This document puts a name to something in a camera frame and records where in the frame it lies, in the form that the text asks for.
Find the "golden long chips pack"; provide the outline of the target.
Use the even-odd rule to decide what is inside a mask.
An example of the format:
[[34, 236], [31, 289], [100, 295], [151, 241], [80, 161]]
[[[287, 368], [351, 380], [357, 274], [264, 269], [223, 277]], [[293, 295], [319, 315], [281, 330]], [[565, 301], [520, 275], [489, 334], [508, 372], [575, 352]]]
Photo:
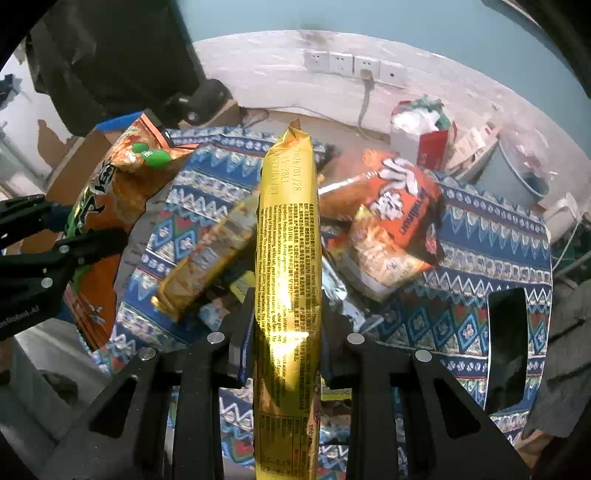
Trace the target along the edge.
[[235, 261], [256, 235], [259, 190], [240, 200], [160, 283], [151, 304], [174, 321]]

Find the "black phone on bed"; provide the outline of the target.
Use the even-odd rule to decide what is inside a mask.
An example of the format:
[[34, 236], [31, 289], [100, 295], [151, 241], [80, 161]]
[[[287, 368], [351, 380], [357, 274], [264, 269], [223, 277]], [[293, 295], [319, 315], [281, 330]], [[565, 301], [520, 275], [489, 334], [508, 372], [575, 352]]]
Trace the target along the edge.
[[485, 411], [495, 414], [522, 401], [528, 360], [526, 294], [523, 288], [488, 297], [490, 367]]

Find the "orange crispy snack bag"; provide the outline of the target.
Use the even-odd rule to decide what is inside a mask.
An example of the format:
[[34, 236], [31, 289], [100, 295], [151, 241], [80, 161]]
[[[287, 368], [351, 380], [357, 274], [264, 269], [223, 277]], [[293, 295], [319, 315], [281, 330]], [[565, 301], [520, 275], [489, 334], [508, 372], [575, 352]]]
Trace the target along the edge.
[[349, 232], [329, 241], [327, 250], [349, 285], [378, 302], [432, 268], [398, 246], [366, 206], [356, 211]]

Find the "white wall socket strip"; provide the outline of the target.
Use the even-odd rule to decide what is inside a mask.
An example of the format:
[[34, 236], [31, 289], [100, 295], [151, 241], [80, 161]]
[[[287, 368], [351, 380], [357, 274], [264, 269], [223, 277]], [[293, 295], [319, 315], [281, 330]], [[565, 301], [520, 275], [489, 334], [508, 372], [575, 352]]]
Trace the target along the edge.
[[398, 88], [407, 86], [407, 69], [402, 64], [369, 56], [305, 50], [304, 66], [308, 71], [315, 73], [360, 79], [370, 78]]

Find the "grey-blue waste bin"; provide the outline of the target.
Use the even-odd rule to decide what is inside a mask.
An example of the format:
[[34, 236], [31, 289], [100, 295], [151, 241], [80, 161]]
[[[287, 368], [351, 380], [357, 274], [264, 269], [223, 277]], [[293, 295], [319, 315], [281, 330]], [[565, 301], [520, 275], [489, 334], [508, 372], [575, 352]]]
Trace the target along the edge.
[[520, 152], [505, 138], [500, 138], [492, 149], [475, 186], [525, 209], [538, 204], [550, 190], [538, 158]]

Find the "white red paper bag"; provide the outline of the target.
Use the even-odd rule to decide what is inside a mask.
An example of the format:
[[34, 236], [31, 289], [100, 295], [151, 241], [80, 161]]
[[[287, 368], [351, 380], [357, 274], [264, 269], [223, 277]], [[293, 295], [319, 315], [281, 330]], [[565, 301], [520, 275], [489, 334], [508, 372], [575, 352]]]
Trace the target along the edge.
[[441, 99], [425, 95], [401, 101], [392, 111], [392, 150], [422, 168], [443, 171], [456, 137], [457, 125]]

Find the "yellow long snack pack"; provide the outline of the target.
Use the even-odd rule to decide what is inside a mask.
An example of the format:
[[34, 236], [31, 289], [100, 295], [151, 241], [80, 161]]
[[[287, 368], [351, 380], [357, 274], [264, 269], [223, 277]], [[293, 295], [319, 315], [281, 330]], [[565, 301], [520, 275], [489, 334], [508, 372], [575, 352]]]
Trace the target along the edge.
[[267, 152], [256, 231], [254, 461], [259, 479], [313, 479], [320, 434], [322, 248], [311, 136]]

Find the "black orange noodle snack bag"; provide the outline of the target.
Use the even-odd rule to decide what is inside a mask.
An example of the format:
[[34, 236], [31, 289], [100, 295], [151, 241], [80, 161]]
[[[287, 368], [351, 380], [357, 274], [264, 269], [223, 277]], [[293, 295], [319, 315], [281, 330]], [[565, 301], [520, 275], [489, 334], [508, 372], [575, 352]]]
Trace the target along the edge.
[[445, 199], [428, 170], [402, 157], [366, 149], [349, 177], [325, 179], [318, 194], [322, 217], [351, 221], [365, 207], [398, 247], [432, 266], [443, 259], [437, 234]]

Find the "small brown cardboard box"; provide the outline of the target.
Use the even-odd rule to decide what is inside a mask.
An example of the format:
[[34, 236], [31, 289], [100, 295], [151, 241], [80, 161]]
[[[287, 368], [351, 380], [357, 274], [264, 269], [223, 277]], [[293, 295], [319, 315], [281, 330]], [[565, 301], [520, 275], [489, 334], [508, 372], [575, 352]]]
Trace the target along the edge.
[[181, 120], [178, 127], [181, 130], [187, 130], [193, 127], [223, 127], [236, 126], [242, 123], [245, 118], [245, 110], [238, 105], [235, 100], [228, 100], [211, 119], [204, 122], [190, 123], [186, 120]]

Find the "orange green-label snack bag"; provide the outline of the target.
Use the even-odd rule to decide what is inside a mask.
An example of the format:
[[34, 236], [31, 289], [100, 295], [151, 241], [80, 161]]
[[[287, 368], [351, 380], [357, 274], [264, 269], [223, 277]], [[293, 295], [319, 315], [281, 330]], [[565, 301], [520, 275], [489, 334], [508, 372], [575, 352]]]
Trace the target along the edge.
[[66, 224], [67, 238], [110, 229], [125, 232], [120, 253], [79, 267], [66, 289], [65, 302], [90, 350], [110, 338], [166, 188], [194, 148], [173, 146], [164, 125], [146, 110], [114, 142], [80, 192]]

